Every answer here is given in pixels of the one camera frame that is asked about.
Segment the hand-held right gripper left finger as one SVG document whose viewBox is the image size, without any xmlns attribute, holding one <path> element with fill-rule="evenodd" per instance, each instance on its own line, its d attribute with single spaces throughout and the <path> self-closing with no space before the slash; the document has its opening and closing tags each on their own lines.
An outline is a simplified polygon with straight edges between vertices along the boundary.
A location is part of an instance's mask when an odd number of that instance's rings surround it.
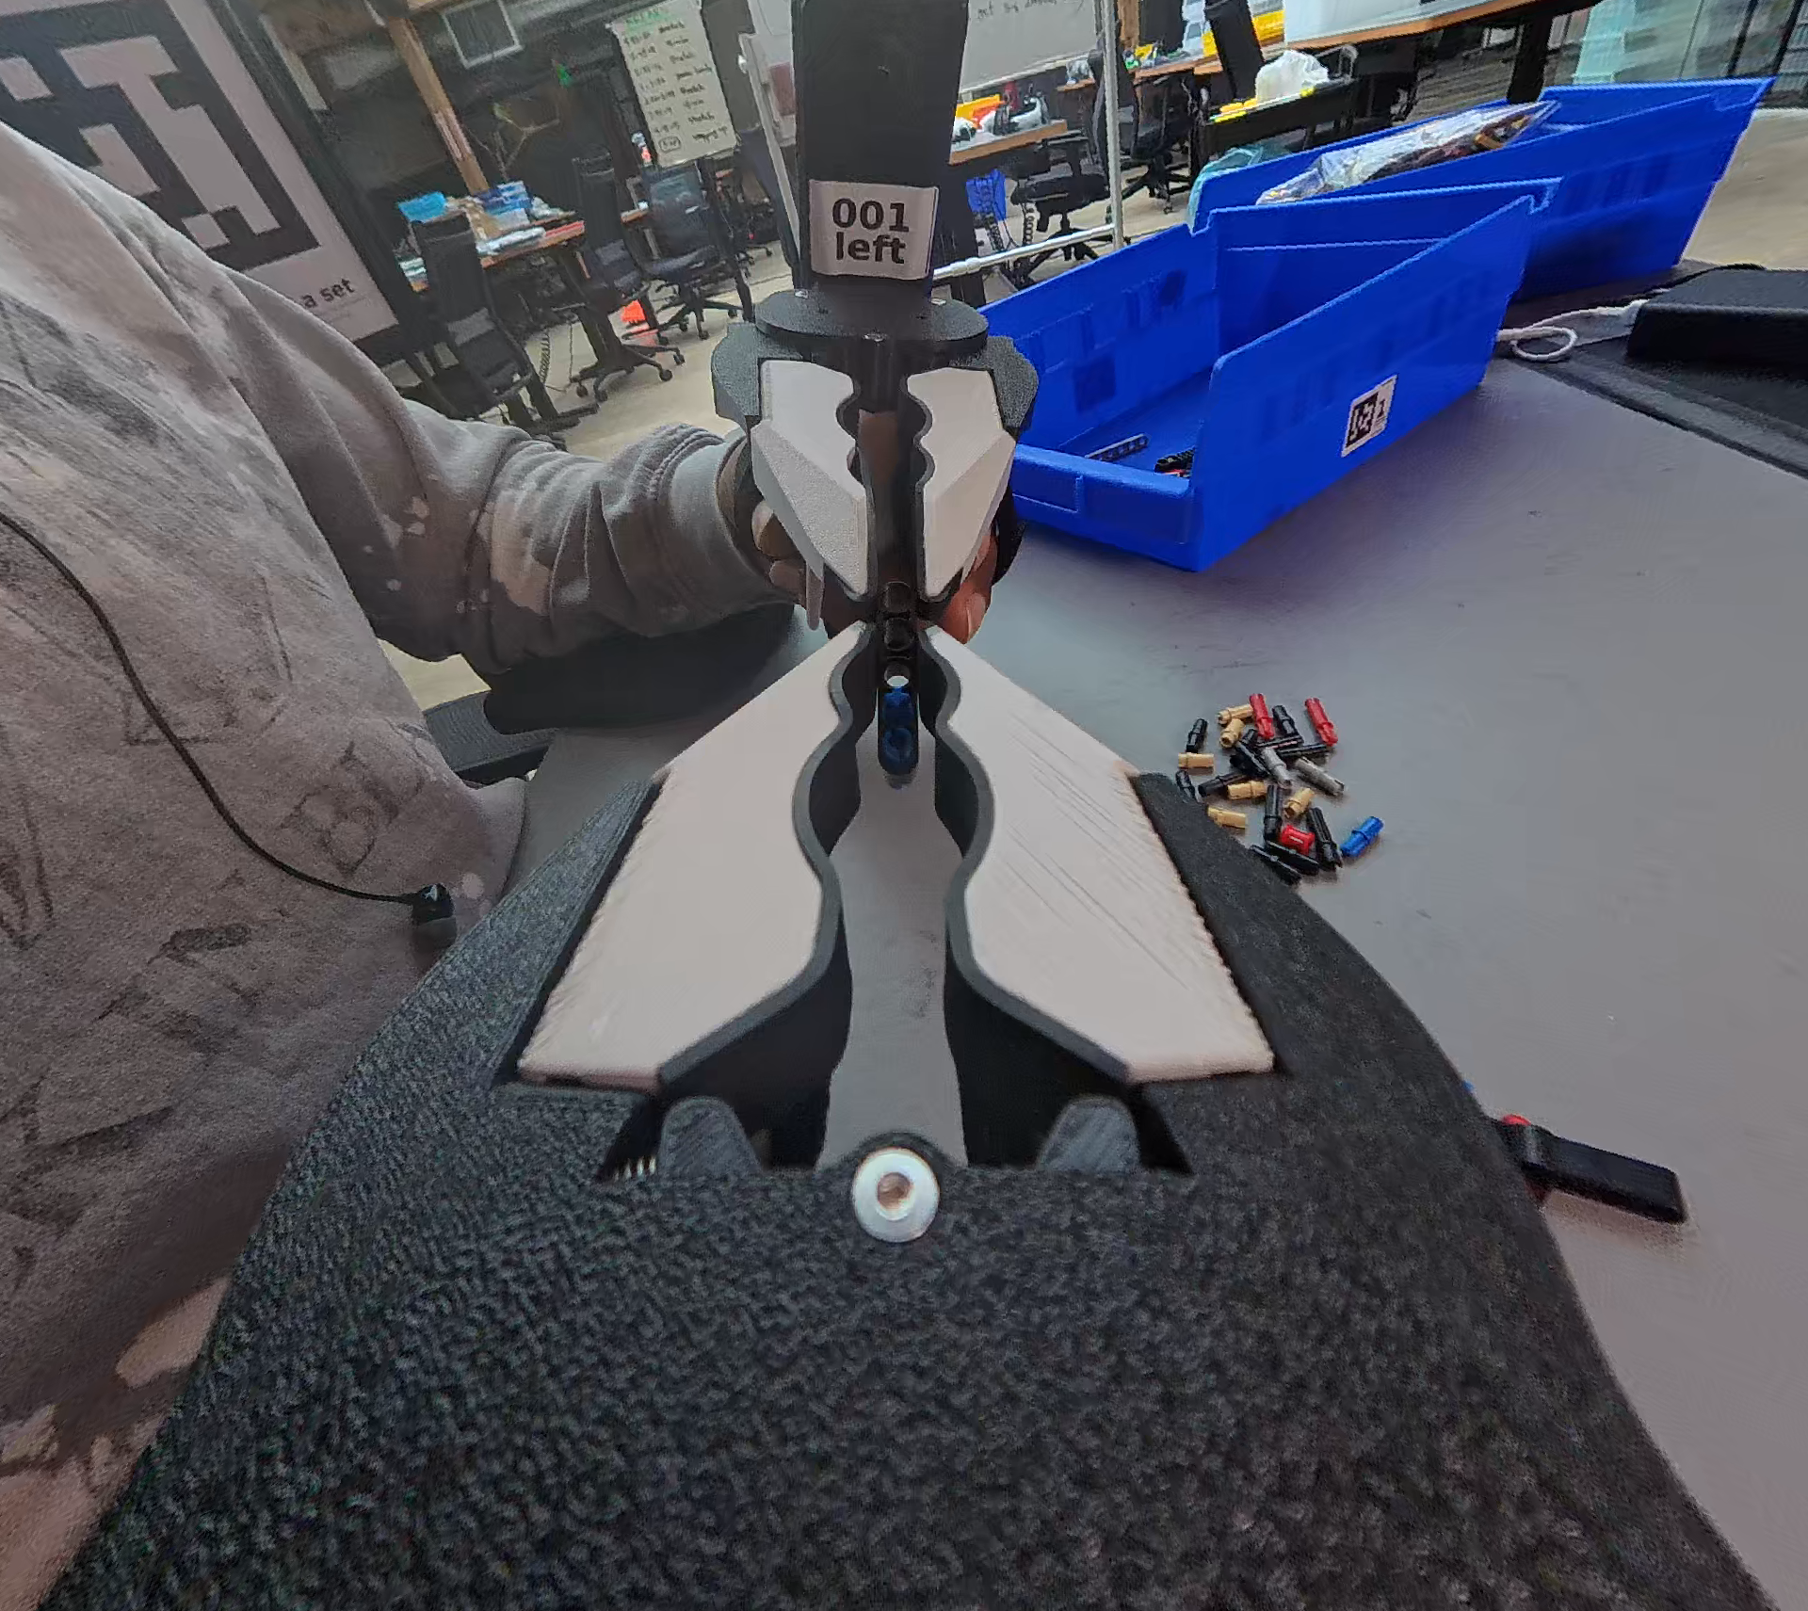
<svg viewBox="0 0 1808 1611">
<path fill-rule="evenodd" d="M 851 1034 L 834 851 L 862 807 L 843 632 L 656 779 L 520 1050 L 520 1081 L 711 1098 L 817 1163 Z"/>
</svg>

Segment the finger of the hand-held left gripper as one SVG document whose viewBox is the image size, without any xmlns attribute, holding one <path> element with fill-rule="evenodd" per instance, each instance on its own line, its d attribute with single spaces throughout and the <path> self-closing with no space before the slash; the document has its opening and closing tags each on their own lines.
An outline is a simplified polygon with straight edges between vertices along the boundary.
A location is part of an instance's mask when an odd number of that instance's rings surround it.
<svg viewBox="0 0 1808 1611">
<path fill-rule="evenodd" d="M 803 561 L 811 629 L 821 626 L 828 582 L 854 606 L 872 589 L 871 490 L 843 418 L 854 398 L 855 381 L 843 370 L 806 359 L 759 362 L 751 473 Z"/>
<path fill-rule="evenodd" d="M 992 370 L 940 369 L 913 377 L 916 591 L 940 602 L 978 564 L 984 537 L 1005 496 L 1015 438 Z"/>
</svg>

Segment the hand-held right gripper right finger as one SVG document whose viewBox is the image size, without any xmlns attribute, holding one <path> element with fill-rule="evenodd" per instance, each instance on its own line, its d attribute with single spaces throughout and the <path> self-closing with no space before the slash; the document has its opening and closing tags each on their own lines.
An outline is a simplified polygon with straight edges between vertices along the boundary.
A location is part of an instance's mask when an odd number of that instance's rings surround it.
<svg viewBox="0 0 1808 1611">
<path fill-rule="evenodd" d="M 923 640 L 947 890 L 944 1029 L 967 1163 L 1037 1163 L 1073 1102 L 1174 1152 L 1146 1095 L 1268 1077 L 1273 1050 L 1101 740 L 970 647 Z"/>
</svg>

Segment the short black holed brick beam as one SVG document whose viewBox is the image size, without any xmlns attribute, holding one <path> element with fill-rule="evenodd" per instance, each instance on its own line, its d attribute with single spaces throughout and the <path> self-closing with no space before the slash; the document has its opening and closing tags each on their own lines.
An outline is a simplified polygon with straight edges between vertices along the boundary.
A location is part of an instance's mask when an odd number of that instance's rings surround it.
<svg viewBox="0 0 1808 1611">
<path fill-rule="evenodd" d="M 896 787 L 916 779 L 920 757 L 919 613 L 909 531 L 908 459 L 899 417 L 862 418 L 862 459 L 872 485 L 875 633 L 881 644 L 875 692 L 875 757 Z"/>
</svg>

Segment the black brick subassembly with pins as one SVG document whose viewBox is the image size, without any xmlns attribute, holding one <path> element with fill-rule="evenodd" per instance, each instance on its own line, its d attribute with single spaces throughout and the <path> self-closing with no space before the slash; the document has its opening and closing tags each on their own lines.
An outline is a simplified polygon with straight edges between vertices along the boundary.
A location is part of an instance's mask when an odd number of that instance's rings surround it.
<svg viewBox="0 0 1808 1611">
<path fill-rule="evenodd" d="M 1663 1227 L 1690 1218 L 1682 1183 L 1667 1167 L 1574 1143 L 1525 1118 L 1494 1118 L 1494 1132 L 1535 1203 L 1557 1193 Z"/>
</svg>

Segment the grey desk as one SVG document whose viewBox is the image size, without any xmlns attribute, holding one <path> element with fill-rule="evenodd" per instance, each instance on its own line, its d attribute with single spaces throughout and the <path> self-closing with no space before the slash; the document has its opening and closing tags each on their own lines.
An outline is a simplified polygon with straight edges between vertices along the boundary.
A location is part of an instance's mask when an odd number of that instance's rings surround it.
<svg viewBox="0 0 1808 1611">
<path fill-rule="evenodd" d="M 960 1239 L 632 1251 L 585 1610 L 1703 1610 L 1684 1485 L 1806 1605 L 1806 482 L 1494 369 L 1249 554 L 1043 540 L 984 651 L 1146 756 L 1324 690 L 1382 845 L 1278 890 L 1320 1067 L 1150 1184 Z M 1690 1218 L 1535 1203 L 1494 1118 Z"/>
</svg>

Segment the person's left hand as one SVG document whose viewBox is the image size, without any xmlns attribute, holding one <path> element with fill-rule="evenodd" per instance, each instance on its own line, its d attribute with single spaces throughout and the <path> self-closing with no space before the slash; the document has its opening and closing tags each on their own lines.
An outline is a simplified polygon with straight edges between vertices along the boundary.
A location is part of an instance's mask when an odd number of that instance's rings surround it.
<svg viewBox="0 0 1808 1611">
<path fill-rule="evenodd" d="M 751 509 L 751 548 L 758 554 L 758 568 L 765 571 L 765 581 L 795 606 L 806 606 L 806 561 L 779 519 L 765 504 L 758 504 Z M 989 536 L 978 552 L 971 571 L 940 608 L 939 629 L 947 632 L 954 643 L 970 643 L 980 632 L 998 582 L 998 561 L 1001 543 L 994 536 Z M 821 598 L 819 610 L 807 608 L 806 613 L 817 616 L 817 623 L 821 623 L 831 633 L 851 626 L 848 606 L 834 606 L 828 598 Z"/>
</svg>

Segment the white paper chart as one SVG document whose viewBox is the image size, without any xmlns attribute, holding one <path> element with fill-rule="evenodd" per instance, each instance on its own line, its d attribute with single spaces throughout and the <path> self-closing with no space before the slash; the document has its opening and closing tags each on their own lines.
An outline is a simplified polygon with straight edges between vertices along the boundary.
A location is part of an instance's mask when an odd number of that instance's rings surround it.
<svg viewBox="0 0 1808 1611">
<path fill-rule="evenodd" d="M 703 20 L 703 0 L 662 0 L 608 24 L 658 171 L 730 158 L 738 131 Z"/>
</svg>

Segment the black office chair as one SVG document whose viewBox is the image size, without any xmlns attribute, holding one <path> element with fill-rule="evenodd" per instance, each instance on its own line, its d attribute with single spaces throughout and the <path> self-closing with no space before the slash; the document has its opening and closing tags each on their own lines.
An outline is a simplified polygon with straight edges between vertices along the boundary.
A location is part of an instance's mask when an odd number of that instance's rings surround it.
<svg viewBox="0 0 1808 1611">
<path fill-rule="evenodd" d="M 472 222 L 450 213 L 410 227 L 432 318 L 482 411 L 561 451 L 569 424 L 489 288 Z"/>
<path fill-rule="evenodd" d="M 643 182 L 643 233 L 652 247 L 646 277 L 670 292 L 672 311 L 658 332 L 708 341 L 708 318 L 755 315 L 745 263 L 732 243 L 718 192 L 701 165 L 652 171 Z"/>
<path fill-rule="evenodd" d="M 1203 11 L 1218 61 L 1213 103 L 1218 107 L 1247 106 L 1254 99 L 1265 64 L 1251 7 L 1249 0 L 1203 0 Z"/>
<path fill-rule="evenodd" d="M 617 174 L 608 161 L 577 157 L 574 189 L 581 237 L 570 257 L 577 318 L 591 343 L 593 362 L 574 370 L 577 397 L 602 404 L 609 381 L 652 370 L 670 381 L 687 359 L 662 332 L 646 298 L 646 274 L 628 243 Z"/>
</svg>

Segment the pile of small connector pins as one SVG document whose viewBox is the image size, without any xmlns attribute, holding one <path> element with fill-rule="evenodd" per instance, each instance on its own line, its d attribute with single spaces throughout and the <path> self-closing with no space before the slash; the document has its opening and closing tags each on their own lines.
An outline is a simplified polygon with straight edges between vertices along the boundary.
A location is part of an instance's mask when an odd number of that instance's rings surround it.
<svg viewBox="0 0 1808 1611">
<path fill-rule="evenodd" d="M 1347 808 L 1347 787 L 1334 772 L 1338 726 L 1323 698 L 1293 712 L 1273 695 L 1249 692 L 1208 718 L 1196 718 L 1172 763 L 1182 798 L 1203 808 L 1208 827 L 1239 839 L 1254 865 L 1297 890 L 1343 878 L 1388 835 L 1382 815 Z"/>
</svg>

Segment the blue plastic bin white tag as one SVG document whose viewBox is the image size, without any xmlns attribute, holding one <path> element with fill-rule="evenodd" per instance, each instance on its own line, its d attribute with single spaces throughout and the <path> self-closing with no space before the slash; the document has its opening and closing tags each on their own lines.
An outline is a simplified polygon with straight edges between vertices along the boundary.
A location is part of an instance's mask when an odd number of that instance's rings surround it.
<svg viewBox="0 0 1808 1611">
<path fill-rule="evenodd" d="M 1215 243 L 1169 230 L 984 308 L 1037 370 L 1011 492 L 1021 520 L 1207 571 L 1352 476 L 1485 373 L 1522 257 L 1482 256 L 1497 227 L 1365 284 L 1304 256 L 1239 281 Z M 1105 466 L 1088 454 L 1146 437 Z M 1189 476 L 1155 459 L 1196 451 Z"/>
</svg>

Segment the clear bag of brick parts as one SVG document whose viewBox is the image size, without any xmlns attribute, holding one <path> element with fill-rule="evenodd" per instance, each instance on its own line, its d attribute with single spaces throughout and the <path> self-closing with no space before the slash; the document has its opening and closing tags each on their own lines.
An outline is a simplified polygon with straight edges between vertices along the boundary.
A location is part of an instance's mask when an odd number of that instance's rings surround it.
<svg viewBox="0 0 1808 1611">
<path fill-rule="evenodd" d="M 1256 203 L 1328 198 L 1382 179 L 1412 177 L 1482 153 L 1504 153 L 1525 133 L 1539 131 L 1554 110 L 1557 103 L 1552 99 L 1470 107 L 1368 141 L 1337 145 L 1314 157 L 1297 177 L 1265 186 Z"/>
</svg>

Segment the person in grey hoodie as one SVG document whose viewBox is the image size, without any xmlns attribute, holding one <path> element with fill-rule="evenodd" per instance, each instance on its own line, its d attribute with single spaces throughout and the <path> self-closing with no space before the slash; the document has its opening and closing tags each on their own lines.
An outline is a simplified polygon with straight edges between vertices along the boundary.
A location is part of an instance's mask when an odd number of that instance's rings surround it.
<svg viewBox="0 0 1808 1611">
<path fill-rule="evenodd" d="M 2 133 L 2 1605 L 203 1345 L 273 1180 L 520 831 L 382 651 L 495 466 L 304 311 Z"/>
</svg>

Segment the black-and-white marker board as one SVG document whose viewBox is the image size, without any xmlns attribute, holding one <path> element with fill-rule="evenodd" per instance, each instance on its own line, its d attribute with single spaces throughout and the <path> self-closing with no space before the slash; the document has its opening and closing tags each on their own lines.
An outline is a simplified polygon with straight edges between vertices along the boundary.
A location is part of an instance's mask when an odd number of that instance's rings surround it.
<svg viewBox="0 0 1808 1611">
<path fill-rule="evenodd" d="M 378 362 L 417 294 L 248 0 L 2 0 L 2 121 Z"/>
</svg>

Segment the black rectangular box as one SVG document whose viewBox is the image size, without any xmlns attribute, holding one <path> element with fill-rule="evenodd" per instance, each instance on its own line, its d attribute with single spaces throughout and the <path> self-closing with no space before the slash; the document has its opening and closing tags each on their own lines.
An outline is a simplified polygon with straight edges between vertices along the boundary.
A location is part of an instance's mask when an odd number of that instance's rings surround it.
<svg viewBox="0 0 1808 1611">
<path fill-rule="evenodd" d="M 1806 271 L 1730 267 L 1691 274 L 1638 307 L 1626 359 L 1806 380 Z"/>
</svg>

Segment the wall air vent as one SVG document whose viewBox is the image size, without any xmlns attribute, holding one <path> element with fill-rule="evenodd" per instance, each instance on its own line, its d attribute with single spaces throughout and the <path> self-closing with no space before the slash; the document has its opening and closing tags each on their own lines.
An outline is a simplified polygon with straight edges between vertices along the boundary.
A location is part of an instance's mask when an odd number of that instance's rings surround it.
<svg viewBox="0 0 1808 1611">
<path fill-rule="evenodd" d="M 440 27 L 463 72 L 487 68 L 526 51 L 509 0 L 456 0 L 440 7 Z"/>
</svg>

